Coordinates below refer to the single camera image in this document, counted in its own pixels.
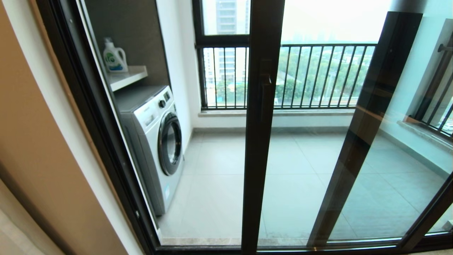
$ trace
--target balcony railing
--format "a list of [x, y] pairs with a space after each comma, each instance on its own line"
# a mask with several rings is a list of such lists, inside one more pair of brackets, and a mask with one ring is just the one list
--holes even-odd
[[437, 133], [448, 140], [453, 139], [453, 36], [448, 48], [442, 44], [438, 52], [442, 52], [440, 63], [431, 79], [431, 83], [420, 102], [419, 109], [413, 116], [422, 127]]
[[[376, 44], [284, 44], [275, 109], [353, 108]], [[249, 49], [203, 48], [202, 110], [246, 109]]]

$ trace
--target wall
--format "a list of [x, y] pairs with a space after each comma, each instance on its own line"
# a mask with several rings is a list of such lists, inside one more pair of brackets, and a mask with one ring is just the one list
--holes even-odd
[[192, 133], [191, 123], [191, 103], [193, 100], [192, 91], [188, 86], [191, 79], [190, 70], [183, 64], [184, 61], [184, 31], [179, 26], [178, 5], [183, 5], [190, 1], [179, 0], [156, 0], [157, 11], [159, 13], [162, 37], [164, 39], [165, 54], [169, 67], [170, 81], [174, 94], [178, 119], [182, 129], [183, 149], [187, 148], [190, 135]]
[[[36, 8], [34, 0], [30, 4]], [[0, 177], [64, 253], [141, 254], [31, 6], [3, 0], [0, 9]]]
[[115, 47], [126, 53], [128, 65], [145, 65], [148, 77], [137, 84], [169, 85], [164, 45], [159, 30], [156, 4], [152, 0], [84, 1], [100, 54], [105, 49], [104, 38], [111, 37]]
[[64, 255], [0, 180], [0, 254]]
[[406, 66], [381, 124], [383, 131], [448, 173], [452, 171], [451, 153], [401, 127], [398, 121], [404, 121], [406, 116], [415, 113], [429, 86], [442, 56], [437, 48], [448, 42], [453, 31], [452, 10], [450, 0], [428, 1]]

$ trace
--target floor tile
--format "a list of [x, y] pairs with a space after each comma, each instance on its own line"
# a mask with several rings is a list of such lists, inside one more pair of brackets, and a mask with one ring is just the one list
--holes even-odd
[[267, 176], [262, 207], [267, 237], [308, 237], [325, 191], [315, 174]]
[[381, 176], [417, 209], [419, 213], [423, 212], [445, 182], [444, 179], [430, 170], [424, 172], [381, 174]]
[[244, 142], [203, 142], [197, 174], [244, 174]]
[[179, 228], [183, 219], [193, 176], [183, 175], [173, 196], [169, 210], [157, 218], [160, 231], [164, 237], [179, 237]]
[[245, 132], [206, 132], [203, 142], [246, 142]]
[[190, 142], [203, 142], [204, 132], [192, 132]]
[[243, 175], [194, 176], [179, 236], [241, 237], [243, 188]]
[[427, 168], [401, 149], [370, 148], [365, 162], [377, 173], [424, 172]]
[[333, 173], [338, 161], [339, 151], [328, 145], [324, 147], [301, 148], [316, 173]]
[[184, 152], [184, 169], [182, 175], [192, 175], [195, 173], [201, 144], [200, 142], [190, 142], [187, 146]]
[[419, 216], [379, 174], [359, 174], [342, 213], [359, 238], [402, 236]]
[[[344, 137], [345, 133], [272, 132], [261, 245], [305, 244]], [[194, 133], [170, 209], [158, 218], [162, 236], [169, 243], [186, 245], [240, 243], [244, 161], [244, 134]], [[377, 136], [330, 239], [401, 236], [442, 183], [420, 162]], [[451, 218], [452, 212], [446, 212], [432, 231], [441, 230]]]
[[313, 173], [313, 168], [292, 137], [271, 137], [266, 174]]

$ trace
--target glass door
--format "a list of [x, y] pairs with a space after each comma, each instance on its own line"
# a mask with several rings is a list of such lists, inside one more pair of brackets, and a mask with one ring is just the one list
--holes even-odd
[[[424, 214], [452, 172], [448, 75], [432, 98], [443, 136], [412, 117], [452, 30], [451, 14], [422, 17], [444, 4], [286, 0], [266, 13], [252, 3], [248, 118], [260, 124], [247, 127], [246, 150], [266, 160], [253, 163], [265, 174], [250, 173], [264, 184], [258, 250], [396, 244]], [[265, 31], [260, 17], [272, 20]]]

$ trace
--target black door frame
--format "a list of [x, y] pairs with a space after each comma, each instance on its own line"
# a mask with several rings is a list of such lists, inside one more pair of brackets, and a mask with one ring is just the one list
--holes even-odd
[[[272, 4], [280, 6], [281, 3], [279, 4], [279, 1], [252, 1], [252, 6], [254, 7], [252, 7], [251, 26], [257, 27], [256, 31], [273, 35], [279, 34], [275, 31], [278, 27], [274, 27], [274, 31], [268, 32], [266, 32], [268, 27], [260, 27], [261, 22], [266, 24], [267, 18], [277, 23], [279, 20], [281, 21], [282, 18], [275, 16], [276, 9], [272, 9], [272, 12], [270, 11]], [[91, 52], [89, 38], [85, 34], [82, 17], [78, 12], [76, 2], [74, 0], [37, 0], [37, 4], [69, 88], [143, 251], [146, 254], [239, 254], [241, 248], [238, 246], [159, 246], [157, 233], [151, 219], [152, 215], [148, 213], [145, 198], [133, 173], [132, 162], [129, 159], [108, 97], [103, 89], [101, 76], [96, 71], [96, 61]], [[253, 81], [250, 82], [251, 92], [249, 93], [249, 103], [252, 104], [249, 104], [249, 110], [247, 111], [250, 118], [247, 119], [248, 145], [245, 161], [246, 167], [250, 171], [247, 172], [244, 182], [243, 234], [245, 235], [242, 239], [243, 253], [361, 255], [371, 254], [371, 251], [373, 254], [400, 254], [403, 252], [453, 248], [451, 231], [438, 235], [425, 235], [426, 230], [437, 221], [445, 211], [445, 208], [452, 203], [452, 175], [450, 175], [443, 189], [436, 194], [417, 222], [414, 223], [402, 241], [396, 245], [390, 245], [388, 242], [375, 242], [371, 246], [383, 247], [380, 249], [361, 250], [355, 249], [357, 245], [352, 247], [348, 243], [343, 243], [332, 246], [327, 244], [322, 249], [314, 249], [313, 247], [270, 247], [269, 249], [256, 251], [265, 166], [267, 163], [260, 156], [265, 154], [267, 158], [272, 116], [272, 107], [269, 107], [268, 102], [270, 101], [270, 95], [275, 92], [275, 86], [272, 87], [272, 83], [269, 84], [269, 80], [266, 80], [266, 78], [270, 77], [271, 81], [275, 81], [272, 70], [275, 69], [276, 63], [272, 62], [272, 59], [277, 59], [278, 61], [278, 55], [275, 58], [275, 53], [269, 52], [268, 56], [259, 54], [259, 47], [262, 44], [261, 40], [266, 39], [267, 41], [268, 39], [262, 37], [262, 35], [258, 34], [256, 37], [253, 35], [251, 39], [252, 45], [256, 45], [254, 48], [258, 47], [258, 50], [253, 53], [253, 59], [251, 58], [251, 63], [254, 63], [250, 66], [252, 68], [251, 73], [258, 75], [249, 76], [250, 81]], [[254, 129], [252, 129], [253, 125], [260, 130], [256, 132], [256, 135], [252, 135], [254, 132]], [[251, 151], [254, 147], [257, 149], [256, 152], [259, 153]], [[363, 247], [371, 248], [369, 246], [366, 243], [363, 245]]]

